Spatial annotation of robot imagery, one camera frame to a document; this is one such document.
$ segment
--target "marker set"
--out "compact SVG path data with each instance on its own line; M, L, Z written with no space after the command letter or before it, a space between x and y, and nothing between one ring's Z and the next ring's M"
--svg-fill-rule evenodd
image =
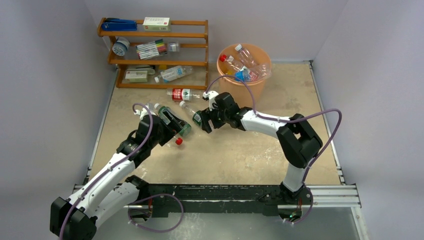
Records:
M138 57L143 59L151 59L168 53L164 40L159 39L146 44L136 46Z

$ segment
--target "tape roll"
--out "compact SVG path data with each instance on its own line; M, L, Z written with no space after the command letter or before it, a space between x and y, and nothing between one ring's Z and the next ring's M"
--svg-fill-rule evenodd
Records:
M118 56L124 56L127 53L129 47L130 41L120 36L116 40L115 44L113 44L112 51Z

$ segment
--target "clear plastic bottle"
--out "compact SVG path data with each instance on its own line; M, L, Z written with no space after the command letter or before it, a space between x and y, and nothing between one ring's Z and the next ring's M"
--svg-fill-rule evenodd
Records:
M201 111L194 106L188 105L185 101L181 101L179 106L184 109L185 113L193 120L194 124L202 127Z
M187 101L192 102L202 98L202 90L188 89L188 88L168 88L166 94L172 97L175 102Z
M163 80L164 83L169 83L175 79L182 78L192 73L192 66L174 66L164 71L161 71L158 76L154 77L154 80L156 81L156 83L159 83L161 80Z
M235 76L241 79L245 83L255 82L258 80L265 80L271 77L271 66L268 63L257 65L250 69L244 69L235 74Z
M240 62L244 64L247 68L253 68L258 65L255 61L249 50L243 47L241 44L235 46L234 48L237 51L238 58Z
M157 111L157 115L165 122L166 125L170 126L176 131L181 137L187 136L192 130L192 126L181 119L174 111L168 106L156 103L154 109Z
M243 63L235 60L231 55L227 57L225 54L223 54L219 57L219 60L225 64L228 72L237 73L243 71L243 69L247 69Z

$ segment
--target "cable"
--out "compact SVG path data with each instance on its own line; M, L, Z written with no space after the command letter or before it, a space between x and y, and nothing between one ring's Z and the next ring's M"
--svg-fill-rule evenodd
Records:
M314 205L314 195L312 195L312 191L309 187L306 186L306 189L309 191L309 194L310 194L309 208L307 209L306 213L299 220L292 222L291 224L298 224L298 223L302 222L311 213L312 205Z
M175 228L177 228L180 225L181 221L183 221L183 217L184 217L183 204L181 203L181 201L177 197L175 197L171 194L168 194L168 193L160 193L160 194L156 194L156 195L149 196L149 197L146 197L144 199L135 201L131 204L139 204L139 203L142 203L146 200L153 199L153 198L156 198L156 197L159 197L159 196L167 196L167 197L171 197L171 198L175 199L176 202L179 204L179 207L181 208L181 216L179 217L178 222L173 227L165 229L165 230L157 230L157 229L153 229L153 228L149 228L149 227L140 225L140 224L136 223L135 221L133 221L133 219L131 218L131 215L130 215L130 210L128 210L128 219L129 219L128 223L131 223L138 228L141 228L141 229L144 229L144 230L147 230L147 231L150 231L150 232L154 232L154 233L167 233L167 232L172 231Z
M302 117L302 118L298 118L298 119L295 119L295 120L285 120L285 119L280 119L280 118L275 118L275 117L269 117L269 116L262 116L262 115L260 115L259 113L257 113L257 111L256 111L256 102L255 102L255 97L253 96L253 92L252 92L252 90L250 89L250 87L244 82L244 81L242 81L240 78L238 78L238 77L236 77L236 76L233 76L233 75L221 75L221 76L219 76L219 77L217 77L217 78L215 78L215 80L213 80L210 84L209 84L209 86L207 86L207 88L206 88L206 93L208 93L209 92L209 89L211 88L211 86L216 82L216 81L218 81L220 78L225 78L225 77L227 77L227 78L233 78L233 79L236 79L236 80L238 80L240 83L242 83L246 88L247 88L247 90L249 91L249 94L250 94L250 96L251 96L251 98L252 98L252 109L253 109L253 112L255 113L255 115L258 117L258 118L261 118L261 119L265 119L265 120L271 120L271 121L275 121L275 122L278 122L278 123L287 123L287 124L296 124L296 123L299 123L299 122L302 122L302 121L306 121L306 120L308 120L308 119L311 119L311 118L315 118L315 117L317 117L317 116L319 116L319 115L324 115L324 114L327 114L327 113L330 113L330 112L337 112L338 113L338 120L337 120L337 123L336 123L336 125L335 125L335 127L334 127L334 130L333 130L333 132L332 132L332 134L329 136L329 138L328 138L328 141L324 144L324 146L322 147L322 149L321 149L321 151L319 151L318 152L318 154L316 155L316 157L314 158L314 159L312 159L310 162L309 162L309 164L306 166L306 170L305 170L305 173L304 173L304 175L303 175L303 178L302 178L302 182L303 182L303 185L305 185L305 179L306 179L306 177L307 177L307 175L308 175L308 173L309 173L309 169L312 167L312 165L317 161L317 159L318 159L318 157L319 156L321 156L322 154L323 154L323 152L326 150L326 148L330 145L330 143L331 143L331 141L333 140L333 138L334 138L334 136L335 136L335 134L336 134L336 132L337 132L337 130L339 129L339 126L340 126L340 123L342 122L342 111L340 111L339 109L337 109L337 108L331 108L331 109L327 109L327 110L323 110L323 111L320 111L320 112L317 112L317 113L314 113L314 114L312 114L312 115L309 115L309 116L305 116L305 117ZM309 215L309 213L311 212L311 210L312 210L312 205L314 204L314 196L312 195L312 191L311 191L311 189L309 189L308 187L306 187L307 188L307 190L309 191L309 194L310 194L310 197L311 197L311 202L310 202L310 206L309 206L309 209L307 210L307 212L305 213L305 215L303 216L303 217L301 217L298 221L296 221L296 222L292 222L292 224L297 224L297 223L300 223L301 221L303 221L308 215Z
M93 182L89 186L87 186L85 188L85 190L81 193L81 195L78 196L78 198L75 200L75 202L73 203L73 205L70 207L69 211L67 212L67 214L65 216L65 219L63 220L62 226L60 227L59 240L63 240L64 239L64 232L65 232L66 223L68 222L69 217L71 216L72 211L81 202L81 199L83 199L84 196L87 195L87 193L92 189L92 187L94 185L96 185L107 173L113 171L113 169L116 166L118 166L119 164L125 162L132 155L134 155L134 153L136 153L138 150L140 150L143 147L143 145L147 142L147 140L149 139L150 134L152 133L152 129L153 129L153 124L152 124L153 123L153 117L152 117L152 113L150 112L149 108L147 106L143 105L142 103L134 103L132 105L132 111L133 112L136 112L135 106L142 106L144 109L147 110L147 114L148 114L148 117L150 119L150 124L148 126L148 132L147 132L146 137L144 138L143 142L141 142L141 144L136 149L134 149L134 151L132 151L130 154L128 154L127 156L123 157L121 160L117 161L115 164L113 164L112 166L110 166L110 169L111 170L105 170L104 172L102 172L97 178L95 178L93 180Z

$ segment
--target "plastic bucket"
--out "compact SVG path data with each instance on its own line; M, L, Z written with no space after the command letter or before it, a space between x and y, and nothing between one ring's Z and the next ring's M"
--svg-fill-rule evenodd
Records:
M237 52L234 49L237 45L238 43L226 47L224 50L221 51L219 56L225 54L227 56L231 55L235 59L238 59ZM249 50L250 54L253 55L254 59L256 60L258 64L268 63L271 66L270 56L268 56L268 54L264 50L262 50L262 48L252 44L248 44L248 43L242 43L241 45ZM224 75L225 72L227 71L225 64L221 62L219 59L216 61L216 68L218 69L218 72L220 75ZM267 80L258 80L255 82L246 83L249 86L250 90L252 91L255 101L258 101L259 98L261 97L266 81ZM230 93L240 108L253 106L252 97L249 94L248 89L243 85L243 83L240 83L234 80L233 78L229 78L229 77L220 78L219 92Z

